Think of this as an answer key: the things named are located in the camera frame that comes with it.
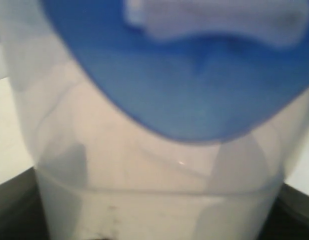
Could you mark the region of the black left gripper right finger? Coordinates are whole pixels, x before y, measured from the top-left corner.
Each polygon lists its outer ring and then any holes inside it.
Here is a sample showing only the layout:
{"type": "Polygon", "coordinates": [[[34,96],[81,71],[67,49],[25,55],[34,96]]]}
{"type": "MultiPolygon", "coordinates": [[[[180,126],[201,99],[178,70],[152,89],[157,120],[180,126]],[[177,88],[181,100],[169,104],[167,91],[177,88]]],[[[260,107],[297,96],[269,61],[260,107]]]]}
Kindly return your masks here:
{"type": "Polygon", "coordinates": [[[267,240],[309,240],[309,196],[285,184],[265,225],[267,240]]]}

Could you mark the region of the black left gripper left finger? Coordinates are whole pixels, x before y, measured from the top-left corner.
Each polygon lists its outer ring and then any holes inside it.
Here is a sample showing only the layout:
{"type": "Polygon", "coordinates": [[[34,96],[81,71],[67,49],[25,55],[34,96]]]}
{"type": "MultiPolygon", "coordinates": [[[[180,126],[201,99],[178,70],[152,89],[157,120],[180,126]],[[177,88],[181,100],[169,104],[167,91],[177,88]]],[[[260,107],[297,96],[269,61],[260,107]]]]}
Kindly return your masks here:
{"type": "Polygon", "coordinates": [[[0,184],[0,240],[47,240],[42,202],[33,168],[0,184]]]}

